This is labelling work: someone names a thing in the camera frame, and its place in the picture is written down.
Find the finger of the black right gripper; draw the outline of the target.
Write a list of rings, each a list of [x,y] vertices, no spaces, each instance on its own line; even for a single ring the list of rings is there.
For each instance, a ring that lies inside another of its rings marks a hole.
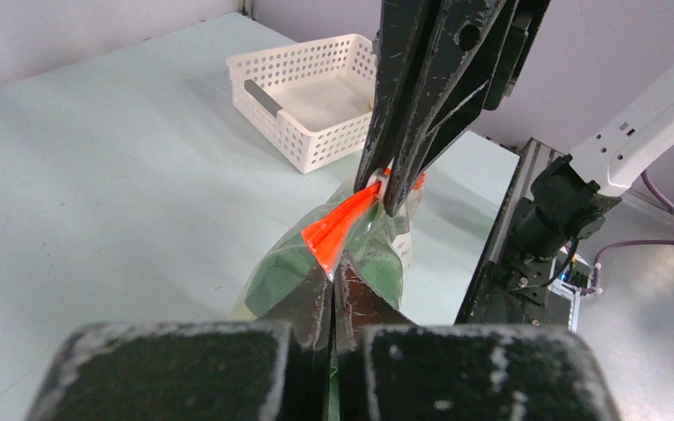
[[[482,111],[514,1],[428,1],[427,29],[410,73],[413,88],[397,160],[383,183],[395,216],[419,176]]]
[[[410,73],[429,15],[428,1],[382,2],[376,43],[374,110],[354,191],[365,189],[375,171],[397,160],[413,91]]]

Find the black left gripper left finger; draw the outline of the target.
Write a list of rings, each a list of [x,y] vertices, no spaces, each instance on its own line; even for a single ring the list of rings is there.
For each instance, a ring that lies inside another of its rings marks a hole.
[[[29,420],[324,420],[333,284],[319,266],[252,321],[85,325]]]

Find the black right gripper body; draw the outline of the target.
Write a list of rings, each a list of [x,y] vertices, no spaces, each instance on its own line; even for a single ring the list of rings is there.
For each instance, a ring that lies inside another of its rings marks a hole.
[[[496,110],[502,100],[512,94],[550,1],[523,0],[514,3],[513,14],[505,27],[505,37],[485,98],[486,111]]]

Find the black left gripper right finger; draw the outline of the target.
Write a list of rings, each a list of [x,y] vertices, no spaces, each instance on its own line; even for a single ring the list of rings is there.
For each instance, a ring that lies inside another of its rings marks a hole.
[[[351,253],[334,272],[343,420],[617,420],[592,350],[560,326],[419,326],[368,285]]]

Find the clear zip bag orange zipper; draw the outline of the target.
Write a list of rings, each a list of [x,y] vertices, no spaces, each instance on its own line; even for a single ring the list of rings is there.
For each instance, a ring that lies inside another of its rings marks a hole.
[[[281,302],[310,269],[332,280],[341,254],[352,255],[362,279],[392,308],[401,303],[412,261],[411,220],[423,194],[420,176],[395,216],[379,198],[382,177],[354,192],[344,182],[309,211],[260,259],[235,304],[233,320],[254,320]]]

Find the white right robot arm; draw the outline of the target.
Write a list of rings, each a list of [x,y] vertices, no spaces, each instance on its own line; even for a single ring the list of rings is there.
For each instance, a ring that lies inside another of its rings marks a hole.
[[[515,84],[545,1],[385,1],[374,110],[355,188],[387,174],[398,213],[421,175]],[[456,322],[536,324],[549,287],[634,180],[674,145],[674,64],[609,124],[555,158],[498,214]]]

